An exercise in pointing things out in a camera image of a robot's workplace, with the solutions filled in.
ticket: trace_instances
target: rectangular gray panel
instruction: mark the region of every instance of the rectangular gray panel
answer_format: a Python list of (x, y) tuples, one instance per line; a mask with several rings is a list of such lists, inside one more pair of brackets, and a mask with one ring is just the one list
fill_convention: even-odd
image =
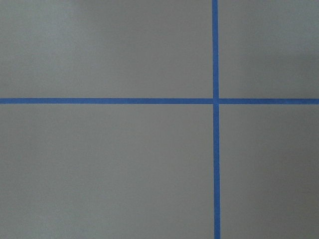
[(219, 1), (220, 96), (319, 98), (319, 1)]
[(210, 0), (2, 0), (1, 97), (209, 98)]
[(319, 106), (220, 111), (222, 238), (319, 238)]
[(0, 238), (213, 238), (212, 107), (0, 106)]

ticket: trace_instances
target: vertical blue line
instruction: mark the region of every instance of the vertical blue line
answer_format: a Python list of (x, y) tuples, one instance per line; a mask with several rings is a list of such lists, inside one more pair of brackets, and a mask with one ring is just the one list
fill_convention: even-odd
[(214, 238), (220, 239), (220, 166), (219, 166), (219, 72), (218, 4), (212, 0), (213, 27), (213, 152), (214, 152)]

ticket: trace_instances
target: gray tile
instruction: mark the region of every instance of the gray tile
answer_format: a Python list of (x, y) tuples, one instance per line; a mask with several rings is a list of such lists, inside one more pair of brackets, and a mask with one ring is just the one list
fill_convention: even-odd
[(1, 97), (212, 96), (210, 0), (2, 0)]
[(220, 96), (319, 98), (319, 1), (219, 1)]
[(220, 115), (223, 238), (319, 238), (319, 106)]
[(0, 238), (212, 238), (211, 106), (0, 108)]

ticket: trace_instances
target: horizontal blue line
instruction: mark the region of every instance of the horizontal blue line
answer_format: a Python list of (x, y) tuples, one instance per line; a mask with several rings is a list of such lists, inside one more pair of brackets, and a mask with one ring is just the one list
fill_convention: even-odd
[(319, 99), (219, 99), (220, 104), (240, 105), (318, 105)]
[(319, 99), (211, 99), (211, 98), (0, 98), (0, 104), (105, 105), (319, 105)]
[(213, 104), (196, 98), (0, 98), (0, 104)]

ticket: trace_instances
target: gray surface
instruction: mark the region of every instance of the gray surface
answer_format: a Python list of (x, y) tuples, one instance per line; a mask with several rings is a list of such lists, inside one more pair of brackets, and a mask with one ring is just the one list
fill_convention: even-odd
[(319, 98), (319, 1), (219, 1), (220, 96)]
[(212, 96), (210, 0), (2, 0), (1, 97)]
[(319, 238), (319, 106), (221, 106), (223, 239)]
[(0, 117), (0, 238), (212, 238), (211, 106), (2, 105)]

